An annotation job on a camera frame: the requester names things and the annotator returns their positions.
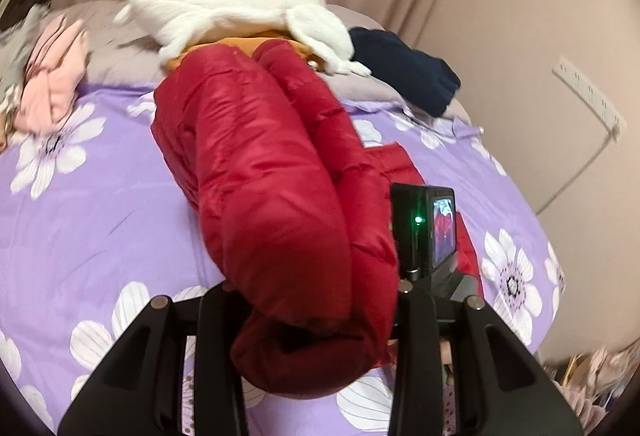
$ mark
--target camera screen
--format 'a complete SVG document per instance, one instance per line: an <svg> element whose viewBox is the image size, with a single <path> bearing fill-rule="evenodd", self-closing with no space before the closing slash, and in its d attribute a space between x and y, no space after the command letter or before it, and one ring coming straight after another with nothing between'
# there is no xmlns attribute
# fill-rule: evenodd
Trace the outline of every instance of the camera screen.
<svg viewBox="0 0 640 436"><path fill-rule="evenodd" d="M433 267L439 267L455 250L456 219L453 217L453 199L437 199L433 202Z"/></svg>

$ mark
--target purple bed sheet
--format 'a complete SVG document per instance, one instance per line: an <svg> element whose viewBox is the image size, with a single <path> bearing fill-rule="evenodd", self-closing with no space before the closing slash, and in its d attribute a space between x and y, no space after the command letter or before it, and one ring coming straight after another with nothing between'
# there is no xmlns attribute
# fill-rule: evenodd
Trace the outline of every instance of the purple bed sheet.
<svg viewBox="0 0 640 436"><path fill-rule="evenodd" d="M428 183L455 189L485 296L534 351L564 278L481 130L417 124L384 104L345 106L365 146L399 142ZM85 86L60 133L16 139L0 157L0 358L54 430L150 297L183 300L222 280L151 136L154 112L149 88ZM187 369L193 348L190 340ZM185 434L193 434L190 380ZM306 402L244 386L253 436L386 433L392 394L380 370Z"/></svg>

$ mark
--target navy blue folded clothing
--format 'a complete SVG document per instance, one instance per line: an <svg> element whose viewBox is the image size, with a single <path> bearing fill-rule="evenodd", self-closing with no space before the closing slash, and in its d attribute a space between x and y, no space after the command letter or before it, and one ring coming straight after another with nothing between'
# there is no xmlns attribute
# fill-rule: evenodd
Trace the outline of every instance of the navy blue folded clothing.
<svg viewBox="0 0 640 436"><path fill-rule="evenodd" d="M354 61L364 64L372 76L414 106L431 116L442 116L460 88L460 79L444 60L412 50L390 31L351 28L349 34Z"/></svg>

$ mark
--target white power strip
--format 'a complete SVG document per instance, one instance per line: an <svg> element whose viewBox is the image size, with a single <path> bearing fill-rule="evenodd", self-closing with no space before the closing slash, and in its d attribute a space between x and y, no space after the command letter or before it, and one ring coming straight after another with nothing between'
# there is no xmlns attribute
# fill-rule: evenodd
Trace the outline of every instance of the white power strip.
<svg viewBox="0 0 640 436"><path fill-rule="evenodd" d="M583 99L617 142L626 129L626 122L607 97L563 57L554 66L553 73Z"/></svg>

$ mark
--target pink fabric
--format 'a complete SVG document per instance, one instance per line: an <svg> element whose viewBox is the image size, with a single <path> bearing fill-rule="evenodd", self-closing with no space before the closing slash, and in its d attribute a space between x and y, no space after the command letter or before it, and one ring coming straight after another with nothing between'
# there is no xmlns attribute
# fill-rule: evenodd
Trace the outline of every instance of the pink fabric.
<svg viewBox="0 0 640 436"><path fill-rule="evenodd" d="M82 20L65 26L64 15L55 18L31 53L14 119L18 131L50 134L60 130L71 114L76 87L86 69L88 41Z"/></svg>

